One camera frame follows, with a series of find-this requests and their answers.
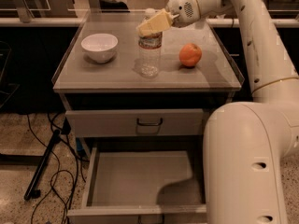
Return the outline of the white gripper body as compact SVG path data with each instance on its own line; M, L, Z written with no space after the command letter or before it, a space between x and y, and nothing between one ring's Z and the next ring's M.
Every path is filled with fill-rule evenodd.
M233 6L229 0L169 0L165 9L171 14L173 26L185 27L201 19L229 14Z

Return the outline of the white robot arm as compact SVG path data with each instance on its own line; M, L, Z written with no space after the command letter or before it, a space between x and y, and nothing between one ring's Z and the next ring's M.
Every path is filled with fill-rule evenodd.
M169 0L137 31L151 35L222 10L222 0ZM203 140L207 224L288 224L280 173L299 137L299 76L263 0L230 0L252 99L223 105Z

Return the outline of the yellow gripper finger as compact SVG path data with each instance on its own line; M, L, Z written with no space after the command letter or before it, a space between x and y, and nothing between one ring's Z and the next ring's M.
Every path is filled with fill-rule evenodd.
M147 8L144 15L144 20L136 27L136 31L141 37L155 35L169 29L178 17L178 14L172 15L164 8L158 11Z

